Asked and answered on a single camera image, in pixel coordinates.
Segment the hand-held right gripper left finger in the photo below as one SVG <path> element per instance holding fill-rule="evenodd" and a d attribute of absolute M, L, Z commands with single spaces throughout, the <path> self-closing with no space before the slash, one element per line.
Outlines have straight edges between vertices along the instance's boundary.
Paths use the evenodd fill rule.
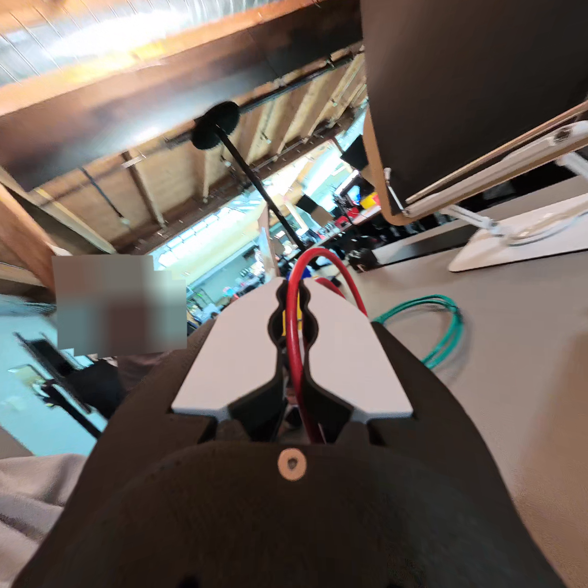
<path fill-rule="evenodd" d="M 251 439 L 271 439 L 286 407 L 283 312 L 288 283 L 273 278 L 214 321 L 171 404 L 177 415 L 239 422 Z"/>

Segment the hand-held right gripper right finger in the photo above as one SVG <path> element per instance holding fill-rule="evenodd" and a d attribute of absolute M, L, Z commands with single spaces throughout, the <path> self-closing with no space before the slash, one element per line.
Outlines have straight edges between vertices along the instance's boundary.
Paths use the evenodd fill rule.
<path fill-rule="evenodd" d="M 407 419 L 413 406 L 368 317 L 345 298 L 307 278 L 300 285 L 301 393 L 324 439 L 346 424 Z"/>

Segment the silver ventilation duct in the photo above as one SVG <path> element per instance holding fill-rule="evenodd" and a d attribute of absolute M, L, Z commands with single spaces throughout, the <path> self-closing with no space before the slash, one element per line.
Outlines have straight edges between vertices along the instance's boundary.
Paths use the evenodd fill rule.
<path fill-rule="evenodd" d="M 139 48 L 275 1 L 1 1 L 1 86 Z"/>

